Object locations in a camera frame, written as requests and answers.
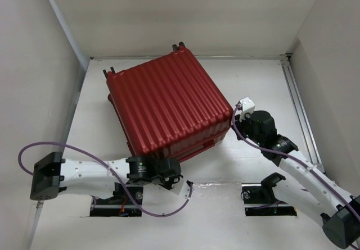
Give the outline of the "red suitcase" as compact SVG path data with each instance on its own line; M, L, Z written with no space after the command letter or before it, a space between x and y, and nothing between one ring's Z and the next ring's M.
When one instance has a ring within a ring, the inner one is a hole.
M184 43L164 56L103 73L134 156L183 162L215 146L230 129L231 105Z

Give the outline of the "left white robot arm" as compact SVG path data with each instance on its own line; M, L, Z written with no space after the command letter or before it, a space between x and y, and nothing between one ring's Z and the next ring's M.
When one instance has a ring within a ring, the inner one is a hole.
M172 158L133 156L107 161L102 166L98 162L65 159L60 152L52 152L34 165L30 199L84 194L119 203L125 198L125 189L116 184L119 180L126 185L159 185L183 198L190 192L179 162Z

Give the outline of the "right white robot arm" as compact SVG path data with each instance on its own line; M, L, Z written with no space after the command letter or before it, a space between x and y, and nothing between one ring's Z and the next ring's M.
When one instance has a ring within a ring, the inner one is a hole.
M267 111L244 111L236 107L232 129L239 140L293 177L299 186L286 184L286 177L273 173L263 179L261 197L275 199L299 209L316 222L338 248L354 248L359 239L359 196L351 194L319 171L288 137L278 134Z

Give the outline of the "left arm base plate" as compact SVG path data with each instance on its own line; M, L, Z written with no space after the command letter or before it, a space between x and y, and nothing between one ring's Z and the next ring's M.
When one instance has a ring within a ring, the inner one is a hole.
M142 211L129 199L123 187L115 183L110 198L94 198L90 217L141 217Z

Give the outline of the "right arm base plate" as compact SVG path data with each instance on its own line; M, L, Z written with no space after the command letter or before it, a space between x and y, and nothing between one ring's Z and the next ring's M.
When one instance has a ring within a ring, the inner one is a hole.
M297 216L296 209L270 197L260 183L242 183L241 199L245 216Z

